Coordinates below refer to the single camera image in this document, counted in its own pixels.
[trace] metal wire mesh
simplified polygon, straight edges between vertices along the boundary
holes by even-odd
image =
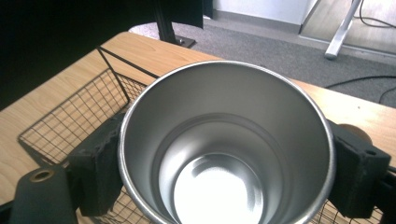
[[[67,162],[67,155],[78,144],[132,103],[145,88],[146,85],[107,69],[23,132],[19,142],[39,164]],[[381,211],[375,209],[369,219],[350,219],[326,202],[309,223],[379,223],[381,216]],[[112,209],[95,219],[101,223],[151,223],[125,188]]]

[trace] wooden table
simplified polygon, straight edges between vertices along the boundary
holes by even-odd
[[[215,56],[130,33],[115,36],[103,47],[159,76],[189,63],[220,60]],[[128,77],[146,84],[153,81],[153,78],[142,76],[126,64],[116,61],[110,63]],[[18,135],[106,68],[100,54],[94,50],[1,111],[0,204],[11,201],[18,180],[38,167],[18,144]],[[396,157],[396,109],[293,81],[314,99],[328,119],[363,129],[376,147],[386,151],[392,158]],[[395,166],[396,161],[392,159],[391,164]]]

